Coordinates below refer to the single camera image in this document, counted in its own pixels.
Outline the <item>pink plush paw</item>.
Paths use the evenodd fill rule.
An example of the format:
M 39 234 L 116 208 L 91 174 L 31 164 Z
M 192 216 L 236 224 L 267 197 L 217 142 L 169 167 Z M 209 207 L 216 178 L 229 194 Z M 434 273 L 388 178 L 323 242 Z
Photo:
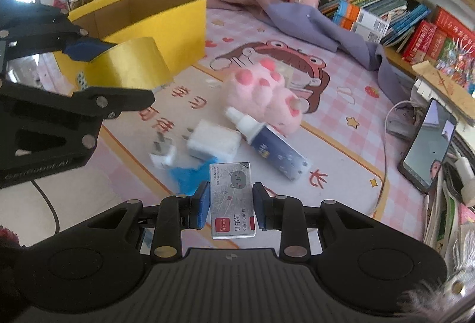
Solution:
M 282 135 L 296 132 L 303 119 L 303 104 L 285 86 L 285 78 L 270 58 L 230 73 L 222 87 L 225 107 L 231 106 Z

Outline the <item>orange white carton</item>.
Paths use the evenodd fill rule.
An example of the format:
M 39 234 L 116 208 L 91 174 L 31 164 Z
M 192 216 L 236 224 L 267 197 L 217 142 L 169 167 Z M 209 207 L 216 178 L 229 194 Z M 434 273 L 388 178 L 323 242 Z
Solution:
M 389 29 L 387 21 L 344 0 L 340 1 L 332 21 L 372 43 L 379 43 Z

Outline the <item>red dictionary book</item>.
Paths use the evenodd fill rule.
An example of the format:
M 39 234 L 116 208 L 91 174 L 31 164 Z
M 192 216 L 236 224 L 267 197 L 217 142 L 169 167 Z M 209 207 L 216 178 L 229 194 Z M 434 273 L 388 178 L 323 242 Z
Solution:
M 436 25 L 422 20 L 404 49 L 402 59 L 412 65 L 423 61 L 436 32 Z

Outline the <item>blue spray bottle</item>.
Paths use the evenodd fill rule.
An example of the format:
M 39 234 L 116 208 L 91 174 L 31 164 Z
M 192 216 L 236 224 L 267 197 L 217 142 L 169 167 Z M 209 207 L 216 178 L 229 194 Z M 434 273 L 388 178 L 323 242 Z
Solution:
M 297 181 L 309 171 L 311 162 L 268 124 L 231 106 L 225 109 L 225 116 L 244 136 L 248 145 L 288 180 Z

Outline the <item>silver staples box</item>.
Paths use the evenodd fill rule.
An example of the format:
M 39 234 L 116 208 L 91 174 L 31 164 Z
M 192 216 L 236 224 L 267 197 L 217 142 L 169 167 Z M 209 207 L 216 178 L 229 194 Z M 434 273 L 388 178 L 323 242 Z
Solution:
M 210 165 L 213 239 L 245 239 L 256 234 L 249 162 Z

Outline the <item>yellow cardboard box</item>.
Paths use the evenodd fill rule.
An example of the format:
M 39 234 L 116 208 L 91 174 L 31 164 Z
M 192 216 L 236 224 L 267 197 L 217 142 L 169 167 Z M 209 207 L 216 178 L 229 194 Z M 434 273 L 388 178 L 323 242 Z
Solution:
M 115 45 L 152 37 L 172 78 L 205 55 L 205 0 L 94 0 L 72 11 L 69 19 L 91 37 Z M 89 62 L 75 62 L 61 52 L 54 56 L 71 84 L 87 85 L 83 70 Z

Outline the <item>black smartphone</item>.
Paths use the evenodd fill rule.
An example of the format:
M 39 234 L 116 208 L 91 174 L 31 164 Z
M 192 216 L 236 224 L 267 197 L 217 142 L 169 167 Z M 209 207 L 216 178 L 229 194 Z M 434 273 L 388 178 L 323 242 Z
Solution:
M 436 182 L 456 126 L 456 117 L 432 98 L 410 146 L 398 164 L 398 171 L 419 192 L 428 193 Z

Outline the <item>blue plastic bag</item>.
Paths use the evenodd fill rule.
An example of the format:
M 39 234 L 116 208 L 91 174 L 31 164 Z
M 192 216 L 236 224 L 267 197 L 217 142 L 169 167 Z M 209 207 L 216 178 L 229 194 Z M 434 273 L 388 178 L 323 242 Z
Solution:
M 169 175 L 177 183 L 177 193 L 192 196 L 203 181 L 209 181 L 210 165 L 215 163 L 217 159 L 211 158 L 196 168 L 171 168 Z

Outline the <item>small white plug adapter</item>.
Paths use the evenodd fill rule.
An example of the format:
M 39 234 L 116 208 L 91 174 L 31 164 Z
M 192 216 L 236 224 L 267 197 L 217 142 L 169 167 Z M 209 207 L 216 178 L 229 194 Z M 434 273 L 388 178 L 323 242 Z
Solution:
M 174 140 L 158 132 L 149 153 L 152 164 L 156 168 L 170 168 L 175 162 L 176 153 Z

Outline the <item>purple cloth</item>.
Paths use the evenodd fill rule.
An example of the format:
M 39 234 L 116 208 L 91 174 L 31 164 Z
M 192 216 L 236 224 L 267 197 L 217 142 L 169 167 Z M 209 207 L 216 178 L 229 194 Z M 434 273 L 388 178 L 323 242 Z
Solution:
M 356 32 L 343 29 L 317 8 L 282 0 L 206 0 L 208 8 L 246 10 L 284 34 L 330 52 L 347 53 L 369 71 L 376 71 L 377 82 L 392 103 L 410 99 L 395 68 L 388 62 L 382 45 L 369 42 Z

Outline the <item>yellow tape roll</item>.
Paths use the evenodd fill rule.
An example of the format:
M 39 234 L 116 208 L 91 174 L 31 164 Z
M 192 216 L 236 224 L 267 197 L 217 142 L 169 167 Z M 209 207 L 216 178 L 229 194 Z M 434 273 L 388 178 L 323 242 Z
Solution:
M 124 41 L 87 63 L 88 86 L 155 90 L 173 81 L 152 37 Z

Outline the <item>large white charger block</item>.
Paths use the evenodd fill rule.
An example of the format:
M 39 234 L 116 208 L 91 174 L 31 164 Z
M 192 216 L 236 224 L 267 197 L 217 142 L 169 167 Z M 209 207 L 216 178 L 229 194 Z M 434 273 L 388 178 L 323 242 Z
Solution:
M 206 119 L 191 129 L 186 146 L 190 156 L 200 160 L 217 159 L 219 162 L 232 162 L 238 153 L 242 136 Z

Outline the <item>pink cartoon table mat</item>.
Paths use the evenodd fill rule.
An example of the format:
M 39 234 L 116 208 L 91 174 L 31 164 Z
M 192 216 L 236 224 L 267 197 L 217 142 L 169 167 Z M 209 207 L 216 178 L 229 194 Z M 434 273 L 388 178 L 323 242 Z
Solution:
M 142 19 L 119 2 L 78 22 L 116 42 L 136 37 L 141 23 L 162 37 L 196 33 L 207 41 L 200 61 L 158 90 L 151 106 L 105 121 L 85 167 L 39 180 L 63 228 L 121 201 L 138 198 L 154 205 L 183 193 L 172 169 L 190 172 L 203 166 L 187 148 L 201 121 L 232 127 L 225 116 L 225 79 L 236 73 L 239 86 L 250 89 L 248 106 L 264 109 L 265 122 L 310 166 L 290 180 L 270 165 L 268 152 L 242 143 L 235 158 L 250 164 L 254 181 L 271 195 L 298 197 L 309 206 L 333 199 L 416 239 L 423 236 L 423 197 L 397 169 L 404 144 L 384 134 L 384 123 L 399 118 L 403 108 L 379 90 L 373 73 L 345 55 L 309 45 L 309 69 L 296 66 L 293 71 L 300 90 L 279 94 L 278 53 L 306 45 L 244 12 L 186 4 Z

